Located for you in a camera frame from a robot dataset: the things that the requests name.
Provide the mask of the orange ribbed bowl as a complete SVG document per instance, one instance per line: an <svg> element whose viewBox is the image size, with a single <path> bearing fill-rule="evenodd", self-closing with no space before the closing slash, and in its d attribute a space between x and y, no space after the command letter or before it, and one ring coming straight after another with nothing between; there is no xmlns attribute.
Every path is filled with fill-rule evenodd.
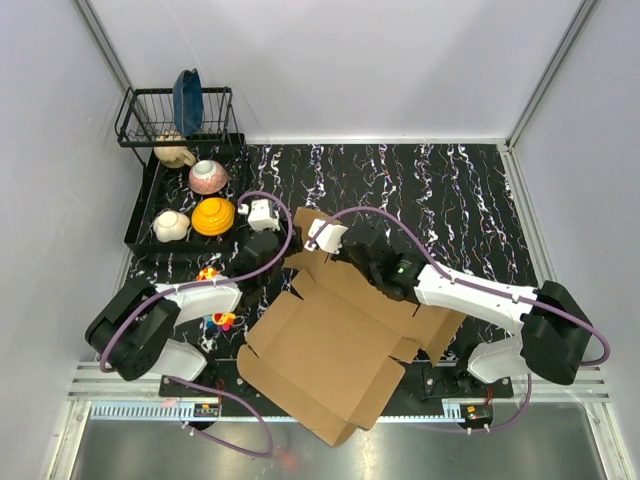
<svg viewBox="0 0 640 480"><path fill-rule="evenodd" d="M232 202L225 198L211 197L196 206L191 216L191 224L201 235L219 236L232 228L235 213Z"/></svg>

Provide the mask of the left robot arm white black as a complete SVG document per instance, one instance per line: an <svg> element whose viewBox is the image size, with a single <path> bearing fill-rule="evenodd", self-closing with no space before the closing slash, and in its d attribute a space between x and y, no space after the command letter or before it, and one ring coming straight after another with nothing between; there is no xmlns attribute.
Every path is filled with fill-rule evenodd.
<svg viewBox="0 0 640 480"><path fill-rule="evenodd" d="M198 288L181 284L126 282L85 331L85 341L106 357L123 380L147 373L181 378L196 396L215 386L216 372L195 346L174 340L174 328L215 314L243 314L258 304L266 286L279 274L284 260L251 279L237 278L266 265L287 241L282 231L252 234L229 267Z"/></svg>

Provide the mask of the brown cardboard box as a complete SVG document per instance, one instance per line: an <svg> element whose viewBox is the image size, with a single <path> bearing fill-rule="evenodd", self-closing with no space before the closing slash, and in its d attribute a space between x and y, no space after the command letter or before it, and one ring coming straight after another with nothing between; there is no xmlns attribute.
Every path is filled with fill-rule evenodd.
<svg viewBox="0 0 640 480"><path fill-rule="evenodd" d="M240 376L331 447L371 429L424 351L438 362L465 315L387 298L352 265L304 250L296 270L249 330Z"/></svg>

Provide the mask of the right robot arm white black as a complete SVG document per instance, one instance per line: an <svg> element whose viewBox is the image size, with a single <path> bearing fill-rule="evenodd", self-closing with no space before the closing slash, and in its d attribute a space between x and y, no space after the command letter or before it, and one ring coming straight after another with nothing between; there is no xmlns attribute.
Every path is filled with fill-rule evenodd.
<svg viewBox="0 0 640 480"><path fill-rule="evenodd" d="M508 338L480 343L461 358L454 384L476 396L503 377L534 373L559 385L574 382L592 337L590 320L569 291L547 280L539 288L477 279L418 255L396 252L370 226L341 237L341 259L388 298L441 307L484 320Z"/></svg>

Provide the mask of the black tray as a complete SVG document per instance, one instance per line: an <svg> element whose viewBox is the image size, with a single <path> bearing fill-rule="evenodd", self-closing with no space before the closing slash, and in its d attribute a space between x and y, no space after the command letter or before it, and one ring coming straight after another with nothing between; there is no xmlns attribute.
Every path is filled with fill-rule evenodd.
<svg viewBox="0 0 640 480"><path fill-rule="evenodd" d="M192 151L199 160L215 160L229 174L224 187L216 197L237 202L251 183L250 161L246 153L245 135L232 133L227 143L219 144L212 135L206 135L201 144L194 144ZM194 229L187 231L181 240L162 242L153 231L156 218L169 210L191 216L195 208L207 197L194 192L189 184L188 167L171 169L151 154L143 171L143 180L127 227L124 243L136 255L146 254L204 254L229 253L240 239L242 227L238 219L227 232L217 236L204 236Z"/></svg>

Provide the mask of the rainbow flower toy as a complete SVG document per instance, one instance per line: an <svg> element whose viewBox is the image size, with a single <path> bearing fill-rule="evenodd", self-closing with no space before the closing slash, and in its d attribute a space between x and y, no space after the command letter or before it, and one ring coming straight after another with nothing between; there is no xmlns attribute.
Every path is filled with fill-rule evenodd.
<svg viewBox="0 0 640 480"><path fill-rule="evenodd" d="M227 332L234 325L236 315L231 312L215 313L205 317L207 329L215 329L218 332Z"/></svg>

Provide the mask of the pink patterned bowl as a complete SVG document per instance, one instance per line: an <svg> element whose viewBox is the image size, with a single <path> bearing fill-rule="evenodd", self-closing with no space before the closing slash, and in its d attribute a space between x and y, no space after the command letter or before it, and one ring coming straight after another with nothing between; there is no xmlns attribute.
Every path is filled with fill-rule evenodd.
<svg viewBox="0 0 640 480"><path fill-rule="evenodd" d="M212 195L219 192L228 182L227 170L215 160L200 160L189 172L189 186L200 195Z"/></svg>

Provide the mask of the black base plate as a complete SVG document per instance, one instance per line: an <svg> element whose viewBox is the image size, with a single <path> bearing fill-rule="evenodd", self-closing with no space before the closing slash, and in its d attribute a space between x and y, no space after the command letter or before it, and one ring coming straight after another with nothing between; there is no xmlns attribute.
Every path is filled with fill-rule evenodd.
<svg viewBox="0 0 640 480"><path fill-rule="evenodd" d="M243 398L264 417L286 415L282 409L239 377L234 360L213 361L195 382ZM513 397L514 391L509 379L499 380L489 386L482 385L471 378L459 377L457 369L451 363L434 367L426 360L418 360L406 366L405 375L384 408L383 414L392 417L435 416L443 414L444 407L455 402L469 403L473 400Z"/></svg>

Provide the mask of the red yellow flower toy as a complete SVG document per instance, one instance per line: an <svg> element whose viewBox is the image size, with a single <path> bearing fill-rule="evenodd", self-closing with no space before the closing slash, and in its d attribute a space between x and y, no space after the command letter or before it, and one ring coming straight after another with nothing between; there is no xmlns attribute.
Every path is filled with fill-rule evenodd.
<svg viewBox="0 0 640 480"><path fill-rule="evenodd" d="M197 281L214 280L220 275L220 271L213 267L205 267L196 276Z"/></svg>

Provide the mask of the beige mug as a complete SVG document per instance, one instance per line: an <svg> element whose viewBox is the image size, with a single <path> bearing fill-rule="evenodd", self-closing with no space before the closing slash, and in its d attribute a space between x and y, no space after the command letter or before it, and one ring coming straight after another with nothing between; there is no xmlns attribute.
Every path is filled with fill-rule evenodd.
<svg viewBox="0 0 640 480"><path fill-rule="evenodd" d="M183 137L175 132L165 131L156 137L157 145L153 147L153 152L158 161L170 169L179 169L184 166L192 167L197 159L194 154L184 145L163 146L163 142L182 141Z"/></svg>

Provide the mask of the blue plate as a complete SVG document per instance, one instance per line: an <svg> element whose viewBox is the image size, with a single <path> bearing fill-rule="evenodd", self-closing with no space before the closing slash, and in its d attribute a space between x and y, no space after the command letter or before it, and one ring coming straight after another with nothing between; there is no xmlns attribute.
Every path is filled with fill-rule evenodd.
<svg viewBox="0 0 640 480"><path fill-rule="evenodd" d="M173 85L174 124L183 137L201 130L204 102L199 72L184 70Z"/></svg>

